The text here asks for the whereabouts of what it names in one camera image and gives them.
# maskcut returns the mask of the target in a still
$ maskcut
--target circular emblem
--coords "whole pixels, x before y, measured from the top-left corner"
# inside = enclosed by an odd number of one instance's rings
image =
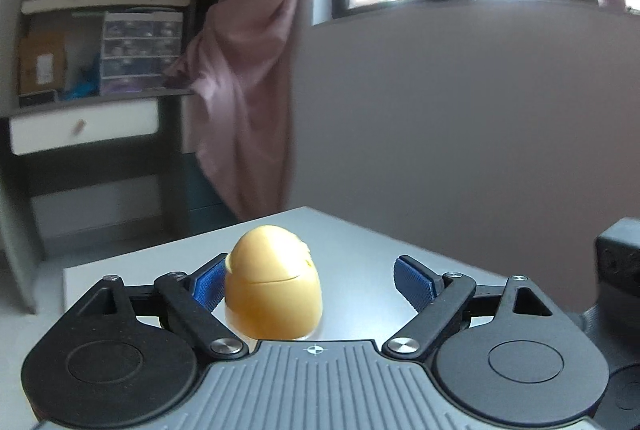
[[[324,350],[324,347],[320,347],[319,345],[312,345],[311,347],[306,348],[306,352],[309,354],[322,354]]]

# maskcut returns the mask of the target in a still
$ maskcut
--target blue gripper pad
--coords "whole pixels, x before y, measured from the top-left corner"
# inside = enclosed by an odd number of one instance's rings
[[[191,275],[191,296],[209,312],[225,297],[225,259],[221,253]]]
[[[400,294],[418,312],[433,302],[444,289],[440,275],[407,255],[396,259],[394,283]]]

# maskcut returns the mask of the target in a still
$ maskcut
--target table surface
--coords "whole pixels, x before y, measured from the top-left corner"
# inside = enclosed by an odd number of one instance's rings
[[[431,251],[361,228],[311,208],[297,208],[251,220],[215,232],[169,242],[64,270],[65,309],[71,307],[106,274],[117,274],[126,285],[151,284],[170,271],[191,273],[219,253],[228,253],[247,231],[274,224],[306,242],[318,269],[324,312],[315,340],[375,340],[380,346],[415,316],[396,291],[393,266],[408,254],[442,274],[458,271],[487,285],[505,278],[462,264]],[[214,314],[224,322],[221,304]]]

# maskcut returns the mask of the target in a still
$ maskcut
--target cardboard box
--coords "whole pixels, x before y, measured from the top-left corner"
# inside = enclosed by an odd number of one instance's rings
[[[65,36],[62,32],[33,33],[20,40],[20,94],[65,86]]]
[[[57,90],[41,90],[40,92],[30,92],[21,94],[18,99],[18,106],[43,105],[45,103],[55,103],[60,101]]]

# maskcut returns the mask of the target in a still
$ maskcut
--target yellow egg-shaped toy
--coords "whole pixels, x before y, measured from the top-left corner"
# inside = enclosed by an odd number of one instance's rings
[[[245,233],[226,258],[226,319],[256,340],[295,340],[322,317],[322,293],[307,245],[278,226]]]

